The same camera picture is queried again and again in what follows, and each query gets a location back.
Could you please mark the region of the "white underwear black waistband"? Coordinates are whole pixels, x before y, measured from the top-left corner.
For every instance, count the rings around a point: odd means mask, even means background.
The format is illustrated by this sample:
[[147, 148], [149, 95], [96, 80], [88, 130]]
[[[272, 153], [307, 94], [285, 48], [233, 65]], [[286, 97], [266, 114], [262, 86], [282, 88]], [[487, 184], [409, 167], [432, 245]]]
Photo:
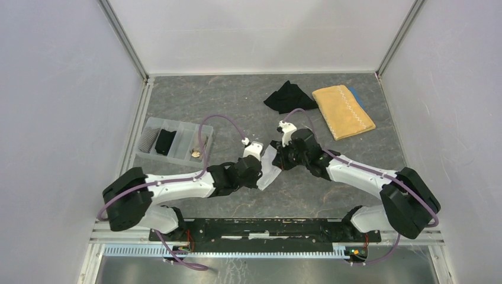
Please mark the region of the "white underwear black waistband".
[[267, 146], [261, 157], [262, 176], [257, 181], [258, 189], [264, 191], [282, 172], [282, 169], [272, 164], [277, 150], [272, 146]]

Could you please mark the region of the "black underwear beige waistband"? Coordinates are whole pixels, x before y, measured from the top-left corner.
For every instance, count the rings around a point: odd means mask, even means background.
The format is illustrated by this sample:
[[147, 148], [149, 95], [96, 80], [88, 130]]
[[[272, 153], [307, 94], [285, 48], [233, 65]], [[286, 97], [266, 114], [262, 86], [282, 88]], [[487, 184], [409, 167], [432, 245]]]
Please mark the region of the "black underwear beige waistband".
[[176, 137], [177, 131], [168, 131], [166, 129], [161, 129], [155, 144], [155, 150], [157, 154], [167, 156], [172, 143]]

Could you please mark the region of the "clear plastic organizer box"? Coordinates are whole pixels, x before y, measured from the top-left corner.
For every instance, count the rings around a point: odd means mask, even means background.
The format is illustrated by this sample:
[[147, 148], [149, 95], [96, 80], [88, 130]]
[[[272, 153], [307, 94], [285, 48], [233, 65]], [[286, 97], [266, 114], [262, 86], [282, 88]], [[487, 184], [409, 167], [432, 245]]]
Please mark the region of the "clear plastic organizer box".
[[190, 148], [192, 144], [192, 139], [196, 134], [206, 134], [208, 136], [208, 143], [205, 150], [209, 151], [211, 148], [211, 143], [213, 141], [213, 127], [209, 125], [198, 125], [190, 122], [167, 120], [163, 118], [150, 117], [147, 119], [143, 130], [146, 127], [166, 129], [168, 131], [177, 131], [176, 137], [172, 143], [167, 156], [157, 154], [155, 150], [155, 144], [157, 139], [150, 151], [150, 153], [141, 153], [138, 151], [137, 146], [139, 140], [134, 146], [134, 152], [136, 155], [143, 159], [157, 160], [160, 162], [173, 163], [183, 166], [203, 168], [204, 159], [198, 160], [191, 157]]

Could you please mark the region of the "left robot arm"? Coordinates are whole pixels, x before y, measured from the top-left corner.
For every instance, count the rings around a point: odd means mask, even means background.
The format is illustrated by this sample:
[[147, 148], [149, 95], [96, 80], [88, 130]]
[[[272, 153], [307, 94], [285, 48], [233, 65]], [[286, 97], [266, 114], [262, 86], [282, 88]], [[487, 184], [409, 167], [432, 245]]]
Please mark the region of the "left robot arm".
[[257, 188], [261, 175], [262, 164], [254, 156], [172, 176], [147, 175], [141, 167], [133, 167], [103, 190], [105, 205], [98, 218], [107, 221], [111, 231], [141, 226], [179, 241], [185, 236], [186, 225], [180, 210], [165, 206], [166, 202], [228, 196], [242, 187]]

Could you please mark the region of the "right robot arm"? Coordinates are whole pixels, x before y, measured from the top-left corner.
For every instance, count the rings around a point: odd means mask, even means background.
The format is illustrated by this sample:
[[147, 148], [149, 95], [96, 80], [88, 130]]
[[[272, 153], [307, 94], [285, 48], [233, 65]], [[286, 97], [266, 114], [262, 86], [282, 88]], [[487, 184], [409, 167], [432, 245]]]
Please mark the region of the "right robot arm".
[[358, 241], [371, 231], [393, 230], [415, 239], [425, 228], [439, 224], [441, 205], [420, 175], [412, 168], [385, 170], [356, 162], [334, 150], [326, 150], [308, 128], [295, 130], [287, 142], [271, 141], [271, 162], [281, 170], [305, 167], [313, 176], [344, 183], [380, 201], [358, 205], [342, 219], [342, 234]]

